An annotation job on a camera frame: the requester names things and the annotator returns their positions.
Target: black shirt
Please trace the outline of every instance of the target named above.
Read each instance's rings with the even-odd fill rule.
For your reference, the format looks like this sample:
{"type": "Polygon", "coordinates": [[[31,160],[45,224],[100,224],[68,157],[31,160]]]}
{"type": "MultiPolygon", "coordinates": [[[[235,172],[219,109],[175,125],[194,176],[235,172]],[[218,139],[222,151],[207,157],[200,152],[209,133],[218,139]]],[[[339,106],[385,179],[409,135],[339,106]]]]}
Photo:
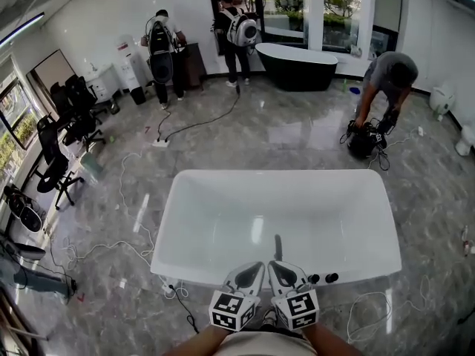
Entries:
{"type": "MultiPolygon", "coordinates": [[[[230,8],[224,8],[227,9],[233,16],[236,16],[238,14],[238,9],[236,7],[230,7],[230,8]]],[[[231,25],[231,19],[226,16],[224,13],[219,12],[217,14],[216,21],[214,22],[214,28],[215,29],[222,29],[224,30],[224,33],[227,34],[229,30],[229,26],[231,25]]]]}

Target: white backpack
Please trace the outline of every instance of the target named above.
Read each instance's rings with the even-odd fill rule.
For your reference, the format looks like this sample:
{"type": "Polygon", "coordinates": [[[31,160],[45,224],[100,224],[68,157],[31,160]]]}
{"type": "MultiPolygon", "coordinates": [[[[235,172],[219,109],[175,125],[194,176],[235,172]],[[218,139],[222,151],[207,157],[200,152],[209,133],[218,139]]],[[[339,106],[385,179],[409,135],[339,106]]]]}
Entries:
{"type": "Polygon", "coordinates": [[[236,16],[233,16],[227,9],[221,11],[231,20],[226,38],[229,42],[239,47],[253,45],[258,32],[256,22],[248,19],[242,9],[236,8],[236,11],[236,16]]]}

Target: bathtub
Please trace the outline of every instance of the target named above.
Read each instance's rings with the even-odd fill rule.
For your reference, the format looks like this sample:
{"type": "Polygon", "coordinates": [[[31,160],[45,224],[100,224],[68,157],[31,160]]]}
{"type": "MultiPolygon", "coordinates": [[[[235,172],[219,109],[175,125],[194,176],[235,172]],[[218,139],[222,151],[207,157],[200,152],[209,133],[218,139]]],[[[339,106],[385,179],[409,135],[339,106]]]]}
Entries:
{"type": "Polygon", "coordinates": [[[321,51],[270,43],[255,48],[269,78],[288,91],[326,90],[338,64],[336,57],[321,51]]]}
{"type": "MultiPolygon", "coordinates": [[[[381,177],[370,170],[199,171],[173,181],[151,271],[220,286],[275,258],[347,283],[401,270],[381,177]]],[[[263,288],[269,288],[264,278],[263,288]]]]}

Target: black knob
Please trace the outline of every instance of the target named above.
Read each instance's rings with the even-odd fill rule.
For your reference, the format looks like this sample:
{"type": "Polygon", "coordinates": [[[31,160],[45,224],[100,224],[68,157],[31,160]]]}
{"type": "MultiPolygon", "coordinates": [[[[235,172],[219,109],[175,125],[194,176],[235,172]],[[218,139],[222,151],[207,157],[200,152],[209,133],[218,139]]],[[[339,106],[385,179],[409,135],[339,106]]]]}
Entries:
{"type": "Polygon", "coordinates": [[[318,274],[312,274],[309,277],[309,282],[315,285],[320,280],[320,276],[318,274]]]}
{"type": "Polygon", "coordinates": [[[338,275],[337,275],[336,273],[328,274],[328,275],[325,277],[325,281],[326,281],[327,283],[334,283],[337,279],[338,279],[338,275]]]}

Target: person wearing backpack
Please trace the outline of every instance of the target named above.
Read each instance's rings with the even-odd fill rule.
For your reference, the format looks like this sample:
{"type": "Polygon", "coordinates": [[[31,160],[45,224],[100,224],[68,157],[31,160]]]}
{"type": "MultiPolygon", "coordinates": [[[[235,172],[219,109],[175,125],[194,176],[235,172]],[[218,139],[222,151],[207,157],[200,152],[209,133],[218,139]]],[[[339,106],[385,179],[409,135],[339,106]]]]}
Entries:
{"type": "Polygon", "coordinates": [[[233,0],[219,0],[223,10],[219,12],[214,23],[214,30],[218,34],[225,34],[226,41],[224,41],[224,59],[229,69],[229,80],[226,84],[229,87],[236,88],[238,86],[238,69],[236,68],[236,56],[239,59],[241,70],[243,71],[244,83],[249,84],[249,60],[247,59],[247,48],[239,47],[229,40],[229,31],[232,30],[232,25],[235,24],[235,19],[239,19],[244,14],[244,10],[232,6],[233,0]]]}
{"type": "MultiPolygon", "coordinates": [[[[185,59],[183,56],[185,47],[181,47],[181,45],[186,45],[186,37],[176,22],[168,17],[168,12],[164,9],[159,10],[155,17],[150,19],[149,22],[151,22],[151,26],[148,26],[151,28],[150,33],[147,32],[147,29],[145,29],[148,35],[142,39],[142,45],[149,45],[148,40],[153,29],[157,29],[157,32],[163,30],[163,33],[155,34],[155,36],[159,38],[162,36],[163,42],[168,42],[168,50],[165,49],[165,51],[168,51],[171,54],[171,61],[173,64],[173,89],[177,94],[178,101],[181,101],[183,100],[183,96],[185,94],[185,59]],[[161,25],[156,27],[156,22],[160,22],[161,25]]],[[[155,80],[154,86],[162,108],[166,109],[168,107],[168,94],[165,83],[158,83],[155,80]]]]}

